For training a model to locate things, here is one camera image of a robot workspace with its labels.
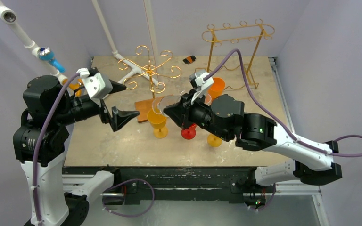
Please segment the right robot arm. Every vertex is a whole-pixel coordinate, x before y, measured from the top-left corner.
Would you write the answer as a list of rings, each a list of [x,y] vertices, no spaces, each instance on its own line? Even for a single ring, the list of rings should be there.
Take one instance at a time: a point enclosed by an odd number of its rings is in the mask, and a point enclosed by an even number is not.
[[[246,178],[246,186],[256,192],[263,186],[299,180],[304,184],[323,186],[341,179],[341,166],[334,162],[337,143],[317,143],[297,135],[289,135],[273,119],[258,113],[246,113],[244,103],[229,95],[215,98],[210,105],[203,98],[192,100],[184,94],[163,108],[180,128],[196,124],[223,141],[234,141],[247,151],[277,153],[287,161],[267,167],[257,167]]]

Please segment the red goblet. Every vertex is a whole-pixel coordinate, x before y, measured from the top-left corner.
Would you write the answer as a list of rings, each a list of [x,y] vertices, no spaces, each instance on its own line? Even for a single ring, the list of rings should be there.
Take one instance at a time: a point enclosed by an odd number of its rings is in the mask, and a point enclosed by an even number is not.
[[[187,129],[182,129],[181,130],[181,136],[186,139],[186,140],[191,140],[196,136],[196,124],[193,124],[192,126],[190,126]]]

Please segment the gold scroll wine glass rack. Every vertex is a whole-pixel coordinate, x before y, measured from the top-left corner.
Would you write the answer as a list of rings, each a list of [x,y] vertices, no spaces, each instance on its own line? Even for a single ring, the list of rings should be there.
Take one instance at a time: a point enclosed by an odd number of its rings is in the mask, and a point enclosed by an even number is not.
[[[135,72],[134,75],[126,75],[120,79],[120,83],[126,85],[128,90],[133,90],[138,87],[138,83],[135,80],[136,78],[142,77],[149,81],[149,91],[152,95],[151,99],[141,100],[134,103],[135,109],[140,112],[140,115],[137,117],[138,123],[144,123],[148,121],[148,111],[152,109],[151,104],[156,98],[157,94],[161,94],[165,91],[165,83],[159,81],[159,78],[169,78],[176,79],[182,75],[182,70],[176,65],[170,67],[171,75],[163,75],[158,72],[158,69],[164,66],[173,58],[173,52],[170,50],[163,50],[160,53],[161,57],[165,57],[165,61],[162,63],[152,63],[151,61],[151,51],[146,45],[139,45],[135,49],[135,54],[140,56],[143,53],[147,53],[148,61],[145,65],[139,65],[136,62],[120,56],[115,56],[118,60],[117,67],[119,70],[126,70],[131,68]]]

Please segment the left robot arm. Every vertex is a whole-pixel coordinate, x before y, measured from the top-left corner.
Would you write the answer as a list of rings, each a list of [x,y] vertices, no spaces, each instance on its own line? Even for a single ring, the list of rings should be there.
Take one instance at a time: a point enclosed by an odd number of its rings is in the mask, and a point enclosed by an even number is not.
[[[27,107],[13,135],[13,145],[32,201],[29,226],[79,226],[87,218],[90,205],[104,191],[115,193],[122,186],[120,170],[104,166],[80,187],[64,190],[67,126],[99,116],[103,124],[119,131],[139,115],[138,111],[108,109],[103,101],[108,94],[126,90],[125,85],[103,76],[97,68],[81,68],[76,76],[86,90],[80,97],[69,95],[69,82],[61,84],[52,75],[31,80],[23,93]]]

